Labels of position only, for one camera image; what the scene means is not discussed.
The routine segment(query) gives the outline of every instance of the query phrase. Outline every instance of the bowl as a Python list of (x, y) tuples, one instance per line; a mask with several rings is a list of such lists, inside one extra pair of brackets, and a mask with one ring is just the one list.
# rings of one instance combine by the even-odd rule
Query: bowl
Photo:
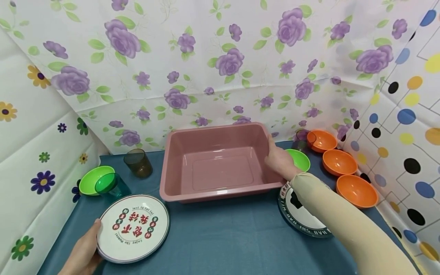
[(351, 175), (357, 171), (356, 160), (341, 150), (328, 150), (323, 155), (324, 168), (332, 175)]
[(303, 172), (307, 172), (310, 169), (310, 160), (303, 152), (295, 149), (287, 149), (286, 151), (293, 158), (293, 164), (295, 164), (296, 167)]
[(96, 182), (103, 176), (107, 174), (114, 173), (114, 169), (111, 166), (98, 166), (84, 175), (80, 181), (79, 189), (80, 192), (88, 196), (99, 195), (95, 191)]
[(355, 175), (344, 175), (336, 182), (336, 192), (357, 208), (373, 207), (378, 202), (375, 188)]
[(307, 134), (307, 142), (310, 144), (313, 133), (316, 136), (316, 141), (313, 143), (312, 150), (318, 153), (324, 153), (325, 151), (332, 150), (337, 146), (336, 138), (329, 132), (323, 130), (312, 130)]

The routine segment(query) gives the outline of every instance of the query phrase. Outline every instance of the yellow flower print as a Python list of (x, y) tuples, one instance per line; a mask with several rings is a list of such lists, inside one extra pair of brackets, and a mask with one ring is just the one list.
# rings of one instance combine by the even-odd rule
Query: yellow flower print
[(30, 73), (28, 73), (28, 78), (33, 79), (34, 86), (41, 86), (43, 89), (47, 86), (50, 86), (51, 83), (47, 78), (34, 66), (28, 66)]
[(17, 109), (12, 108), (12, 104), (5, 103), (0, 101), (0, 121), (6, 120), (6, 122), (10, 122), (11, 119), (16, 118), (15, 113)]

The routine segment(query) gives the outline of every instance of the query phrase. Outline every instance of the orange bowl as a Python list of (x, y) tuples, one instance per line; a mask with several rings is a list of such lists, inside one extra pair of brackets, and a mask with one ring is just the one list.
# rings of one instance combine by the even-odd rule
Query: orange bowl
[(307, 134), (307, 141), (309, 144), (313, 142), (312, 140), (313, 136), (311, 133), (316, 136), (316, 141), (313, 143), (312, 150), (318, 153), (324, 153), (327, 150), (336, 148), (337, 146), (336, 138), (329, 132), (323, 130), (310, 131)]
[(369, 208), (377, 204), (376, 189), (355, 175), (344, 175), (336, 182), (336, 192), (357, 208)]
[(332, 175), (351, 175), (357, 171), (355, 159), (341, 150), (328, 150), (323, 155), (324, 168)]

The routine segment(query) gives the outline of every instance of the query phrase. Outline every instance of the green bowl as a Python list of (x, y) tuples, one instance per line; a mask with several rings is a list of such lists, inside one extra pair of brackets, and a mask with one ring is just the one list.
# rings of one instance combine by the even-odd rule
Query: green bowl
[(89, 172), (87, 172), (87, 174), (84, 175), (84, 177), (80, 181), (80, 185), (79, 185), (80, 192), (83, 193), (84, 195), (89, 195), (89, 196), (99, 195), (95, 191), (96, 182), (103, 175), (107, 175), (111, 173), (114, 173), (114, 169), (113, 167), (110, 166), (99, 166), (90, 170)]
[(293, 164), (296, 167), (303, 172), (307, 172), (310, 169), (310, 160), (303, 152), (294, 149), (286, 149), (286, 151), (293, 158)]

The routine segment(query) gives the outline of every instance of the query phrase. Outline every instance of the plate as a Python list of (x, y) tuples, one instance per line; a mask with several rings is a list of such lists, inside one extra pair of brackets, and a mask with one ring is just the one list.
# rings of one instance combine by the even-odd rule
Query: plate
[(330, 230), (300, 203), (289, 182), (279, 192), (278, 207), (286, 221), (300, 232), (315, 238), (333, 236)]
[(124, 197), (100, 217), (98, 252), (109, 262), (129, 264), (156, 251), (169, 231), (165, 205), (150, 195)]

